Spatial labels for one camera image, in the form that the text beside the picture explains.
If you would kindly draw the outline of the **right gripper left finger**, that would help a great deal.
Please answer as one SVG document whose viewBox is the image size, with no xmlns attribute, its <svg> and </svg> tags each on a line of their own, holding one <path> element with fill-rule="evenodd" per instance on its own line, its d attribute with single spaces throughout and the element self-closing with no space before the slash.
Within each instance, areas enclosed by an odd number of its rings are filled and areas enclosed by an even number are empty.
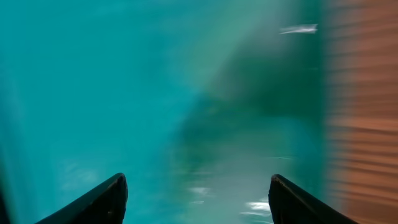
<svg viewBox="0 0 398 224">
<path fill-rule="evenodd" d="M 126 177 L 117 173 L 37 224 L 122 224 L 127 198 Z"/>
</svg>

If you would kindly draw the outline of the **teal plastic serving tray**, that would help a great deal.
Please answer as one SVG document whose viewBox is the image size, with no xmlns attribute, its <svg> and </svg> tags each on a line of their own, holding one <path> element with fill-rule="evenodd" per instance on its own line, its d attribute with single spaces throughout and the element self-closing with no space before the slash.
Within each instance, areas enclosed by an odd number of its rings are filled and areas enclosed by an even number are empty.
<svg viewBox="0 0 398 224">
<path fill-rule="evenodd" d="M 11 221 L 118 173 L 125 223 L 270 223 L 274 174 L 323 195 L 322 6 L 2 1 Z"/>
</svg>

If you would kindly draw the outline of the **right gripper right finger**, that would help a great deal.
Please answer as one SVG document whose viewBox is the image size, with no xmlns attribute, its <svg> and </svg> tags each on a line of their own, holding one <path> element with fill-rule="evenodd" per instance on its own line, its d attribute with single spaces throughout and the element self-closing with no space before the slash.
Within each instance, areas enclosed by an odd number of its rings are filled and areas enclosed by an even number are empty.
<svg viewBox="0 0 398 224">
<path fill-rule="evenodd" d="M 268 199 L 274 224 L 358 224 L 279 174 Z"/>
</svg>

